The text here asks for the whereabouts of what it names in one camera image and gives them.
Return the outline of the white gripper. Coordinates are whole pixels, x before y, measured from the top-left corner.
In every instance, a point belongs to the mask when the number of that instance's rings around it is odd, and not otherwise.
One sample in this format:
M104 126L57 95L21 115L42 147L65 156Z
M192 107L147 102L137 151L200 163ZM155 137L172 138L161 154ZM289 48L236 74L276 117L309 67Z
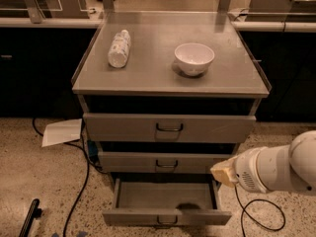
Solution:
M268 189L261 181L257 160L259 154L263 150L261 148L249 149L228 160L216 163L210 168L213 178L229 188L234 188L238 183L249 193L265 194Z

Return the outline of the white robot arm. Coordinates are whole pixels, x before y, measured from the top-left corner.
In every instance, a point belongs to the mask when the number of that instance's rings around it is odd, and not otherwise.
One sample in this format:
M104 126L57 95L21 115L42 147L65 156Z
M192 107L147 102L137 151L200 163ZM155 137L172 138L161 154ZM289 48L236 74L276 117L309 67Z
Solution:
M275 191L316 194L316 131L304 132L288 145L248 149L210 168L219 183L239 185L249 193Z

